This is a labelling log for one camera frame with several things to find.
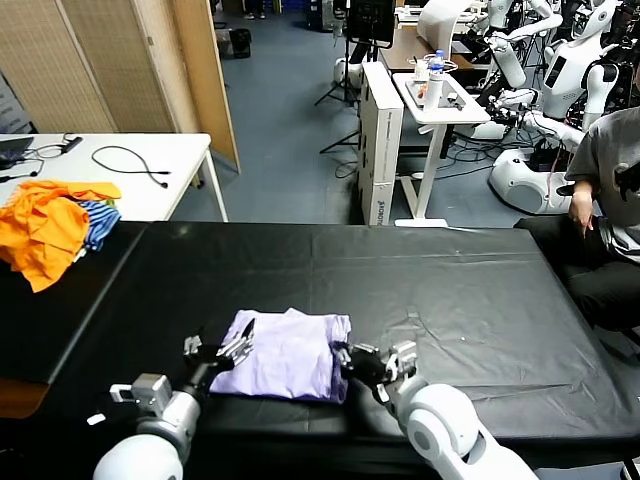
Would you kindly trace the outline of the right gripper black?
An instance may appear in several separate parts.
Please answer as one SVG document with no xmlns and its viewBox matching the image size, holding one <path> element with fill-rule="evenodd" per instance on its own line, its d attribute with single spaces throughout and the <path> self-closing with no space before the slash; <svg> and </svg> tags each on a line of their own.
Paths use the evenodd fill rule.
<svg viewBox="0 0 640 480">
<path fill-rule="evenodd" d="M 374 398 L 389 398 L 386 387 L 398 377 L 391 358 L 384 360 L 377 347 L 365 343 L 333 341 L 331 349 L 345 379 L 361 382 Z"/>
</svg>

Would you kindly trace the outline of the person's bare hand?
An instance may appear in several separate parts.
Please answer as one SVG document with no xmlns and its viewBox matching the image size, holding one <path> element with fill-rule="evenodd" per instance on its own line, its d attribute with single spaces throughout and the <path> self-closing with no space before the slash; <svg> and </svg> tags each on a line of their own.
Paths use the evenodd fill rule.
<svg viewBox="0 0 640 480">
<path fill-rule="evenodd" d="M 581 236 L 586 237 L 593 229 L 594 202 L 590 191 L 575 191 L 571 198 L 569 215 Z"/>
</svg>

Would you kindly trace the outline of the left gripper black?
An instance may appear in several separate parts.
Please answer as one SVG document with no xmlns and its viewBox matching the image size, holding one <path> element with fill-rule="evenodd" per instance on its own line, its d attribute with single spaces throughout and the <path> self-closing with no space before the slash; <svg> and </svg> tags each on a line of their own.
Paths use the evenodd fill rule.
<svg viewBox="0 0 640 480">
<path fill-rule="evenodd" d="M 221 373 L 231 371 L 235 364 L 242 363 L 250 354 L 254 343 L 254 326 L 255 319 L 251 319 L 240 333 L 219 350 L 217 346 L 203 345 L 203 327 L 187 336 L 183 341 L 187 368 L 183 391 L 194 398 L 206 398 L 214 379 Z"/>
</svg>

